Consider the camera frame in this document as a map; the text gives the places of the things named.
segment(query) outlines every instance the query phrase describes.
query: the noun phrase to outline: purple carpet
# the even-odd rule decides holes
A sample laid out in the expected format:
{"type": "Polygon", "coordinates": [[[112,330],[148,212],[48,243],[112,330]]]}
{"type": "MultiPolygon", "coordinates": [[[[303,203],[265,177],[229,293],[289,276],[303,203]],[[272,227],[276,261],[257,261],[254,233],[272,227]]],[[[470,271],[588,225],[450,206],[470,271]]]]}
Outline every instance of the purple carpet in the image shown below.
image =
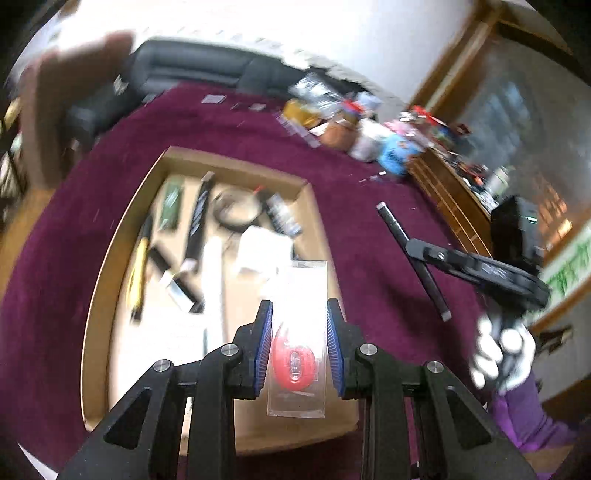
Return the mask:
{"type": "MultiPolygon", "coordinates": [[[[444,324],[375,211],[385,201],[410,236],[446,246],[453,236],[433,205],[411,181],[360,183],[377,167],[325,147],[313,150],[289,137],[271,112],[232,111],[237,101],[269,104],[219,87],[185,85],[122,120],[71,172],[25,245],[0,309],[0,414],[26,449],[58,471],[87,435],[80,414],[80,356],[96,276],[136,188],[171,145],[308,179],[348,321],[400,360],[438,359],[468,379],[466,358],[480,312],[476,293],[435,271],[453,315],[444,324]],[[228,98],[221,105],[200,103],[207,93],[228,98]]],[[[322,472],[329,479],[352,479],[359,475],[359,458],[350,452],[360,448],[360,436],[352,434],[322,446],[242,459],[238,473],[317,478],[322,472]]]]}

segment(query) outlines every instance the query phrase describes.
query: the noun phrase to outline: couch cushion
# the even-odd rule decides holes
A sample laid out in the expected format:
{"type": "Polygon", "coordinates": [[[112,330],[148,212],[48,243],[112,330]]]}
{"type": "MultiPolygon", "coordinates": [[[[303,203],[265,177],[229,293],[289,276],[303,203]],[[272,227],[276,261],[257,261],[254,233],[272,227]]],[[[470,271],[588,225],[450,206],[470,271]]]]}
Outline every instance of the couch cushion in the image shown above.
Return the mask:
{"type": "Polygon", "coordinates": [[[62,123],[63,135],[77,139],[84,151],[90,151],[99,134],[133,112],[141,101],[131,89],[117,95],[112,83],[103,85],[93,95],[68,109],[62,123]]]}
{"type": "Polygon", "coordinates": [[[238,92],[289,100],[292,97],[288,92],[289,87],[305,74],[302,70],[283,64],[279,59],[256,55],[247,65],[236,89],[238,92]]]}
{"type": "Polygon", "coordinates": [[[136,50],[127,72],[133,90],[159,94],[179,82],[236,87],[256,54],[177,40],[148,40],[136,50]]]}

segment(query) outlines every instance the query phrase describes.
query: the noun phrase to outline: gloved hand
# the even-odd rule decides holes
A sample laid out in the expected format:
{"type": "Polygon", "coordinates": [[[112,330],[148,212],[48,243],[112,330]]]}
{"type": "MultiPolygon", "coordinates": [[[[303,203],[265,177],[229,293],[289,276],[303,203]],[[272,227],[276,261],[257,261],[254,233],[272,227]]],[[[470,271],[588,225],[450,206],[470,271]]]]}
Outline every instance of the gloved hand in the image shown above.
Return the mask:
{"type": "Polygon", "coordinates": [[[515,368],[499,386],[499,394],[504,395],[525,382],[530,376],[531,364],[534,361],[535,340],[523,324],[501,332],[501,348],[491,336],[492,324],[487,315],[484,314],[478,319],[477,329],[476,353],[470,361],[470,374],[476,388],[483,388],[486,380],[496,380],[499,376],[498,365],[503,360],[504,353],[514,353],[517,359],[515,368]]]}

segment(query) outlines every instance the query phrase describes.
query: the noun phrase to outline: purple sleeve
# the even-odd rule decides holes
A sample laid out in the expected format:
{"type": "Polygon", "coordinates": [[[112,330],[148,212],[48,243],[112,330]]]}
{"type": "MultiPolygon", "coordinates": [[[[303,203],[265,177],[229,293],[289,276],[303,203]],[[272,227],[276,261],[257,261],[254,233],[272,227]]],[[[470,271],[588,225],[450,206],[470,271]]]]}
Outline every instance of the purple sleeve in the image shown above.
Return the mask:
{"type": "Polygon", "coordinates": [[[496,395],[491,401],[489,412],[522,453],[572,445],[577,438],[577,432],[545,414],[533,375],[503,397],[496,395]]]}

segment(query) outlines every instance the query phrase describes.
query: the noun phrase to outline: wooden cabinet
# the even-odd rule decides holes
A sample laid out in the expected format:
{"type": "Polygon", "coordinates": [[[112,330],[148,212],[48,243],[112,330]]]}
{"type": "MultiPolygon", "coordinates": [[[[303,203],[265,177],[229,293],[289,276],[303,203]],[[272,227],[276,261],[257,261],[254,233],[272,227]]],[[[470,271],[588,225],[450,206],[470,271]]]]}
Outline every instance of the wooden cabinet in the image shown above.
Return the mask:
{"type": "Polygon", "coordinates": [[[453,169],[431,150],[408,171],[430,196],[466,252],[492,256],[491,216],[453,169]]]}

